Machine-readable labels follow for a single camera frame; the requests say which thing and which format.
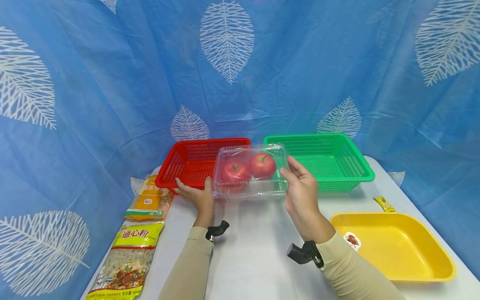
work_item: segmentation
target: blue fabric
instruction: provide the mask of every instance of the blue fabric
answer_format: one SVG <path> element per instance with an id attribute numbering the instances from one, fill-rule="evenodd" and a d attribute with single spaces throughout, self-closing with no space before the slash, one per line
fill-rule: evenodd
<path id="1" fill-rule="evenodd" d="M 325 131 L 399 184 L 405 174 L 403 191 L 480 277 L 480 11 L 464 2 L 4 0 L 1 298 L 79 298 L 130 177 L 177 140 Z M 80 229 L 66 240 L 39 238 L 68 224 Z M 39 249 L 72 273 L 22 280 L 39 274 Z"/>

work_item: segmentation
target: person's left hand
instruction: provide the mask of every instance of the person's left hand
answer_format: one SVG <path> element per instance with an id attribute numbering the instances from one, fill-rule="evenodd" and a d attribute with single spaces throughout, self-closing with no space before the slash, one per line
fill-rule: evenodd
<path id="1" fill-rule="evenodd" d="M 193 203 L 197 209 L 197 219 L 193 226 L 204 228 L 213 226 L 215 201 L 212 197 L 212 179 L 210 177 L 205 179 L 205 190 L 203 191 L 183 184 L 178 178 L 175 178 L 175 180 L 179 187 L 177 189 L 174 188 L 173 190 L 183 199 Z"/>

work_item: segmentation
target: green plastic basket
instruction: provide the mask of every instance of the green plastic basket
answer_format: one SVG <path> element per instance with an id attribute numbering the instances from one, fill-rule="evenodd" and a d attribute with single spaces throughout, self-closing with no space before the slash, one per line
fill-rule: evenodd
<path id="1" fill-rule="evenodd" d="M 269 135 L 265 144 L 283 144 L 318 181 L 320 191 L 351 191 L 375 173 L 355 144 L 343 133 Z"/>

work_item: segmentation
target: finger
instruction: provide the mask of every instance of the finger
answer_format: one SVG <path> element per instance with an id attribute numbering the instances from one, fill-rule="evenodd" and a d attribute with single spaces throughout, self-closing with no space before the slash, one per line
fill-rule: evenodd
<path id="1" fill-rule="evenodd" d="M 210 176 L 205 178 L 205 192 L 207 192 L 209 195 L 212 194 L 212 179 Z"/>
<path id="2" fill-rule="evenodd" d="M 300 173 L 297 171 L 297 169 L 295 169 L 295 167 L 293 167 L 290 163 L 288 163 L 288 167 L 290 167 L 290 172 L 295 174 L 295 176 L 297 176 L 297 178 L 300 178 Z"/>
<path id="3" fill-rule="evenodd" d="M 190 201 L 190 198 L 188 197 L 188 194 L 182 192 L 182 191 L 179 191 L 179 196 L 183 199 L 183 200 L 186 200 L 186 201 Z"/>
<path id="4" fill-rule="evenodd" d="M 180 191 L 193 192 L 193 191 L 196 190 L 196 189 L 194 189 L 193 187 L 190 187 L 190 186 L 188 186 L 188 185 L 183 184 L 183 182 L 181 182 L 178 177 L 175 178 L 175 181 L 177 182 L 177 185 L 179 186 L 179 190 L 180 190 Z"/>
<path id="5" fill-rule="evenodd" d="M 298 179 L 298 177 L 295 176 L 295 174 L 293 174 L 289 170 L 285 168 L 281 168 L 280 173 L 282 174 L 283 177 L 285 177 L 289 185 L 298 185 L 300 183 L 300 180 Z"/>
<path id="6" fill-rule="evenodd" d="M 293 156 L 288 156 L 288 163 L 298 171 L 299 175 L 312 175 L 301 163 L 299 163 Z"/>

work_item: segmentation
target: red plastic basket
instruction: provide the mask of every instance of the red plastic basket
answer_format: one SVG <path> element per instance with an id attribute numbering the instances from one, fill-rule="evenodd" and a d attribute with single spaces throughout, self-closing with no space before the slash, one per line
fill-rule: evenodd
<path id="1" fill-rule="evenodd" d="M 205 178 L 213 179 L 215 159 L 222 147 L 250 145 L 247 138 L 181 141 L 175 143 L 158 172 L 155 185 L 159 188 L 177 187 L 175 178 L 188 186 L 204 189 Z"/>

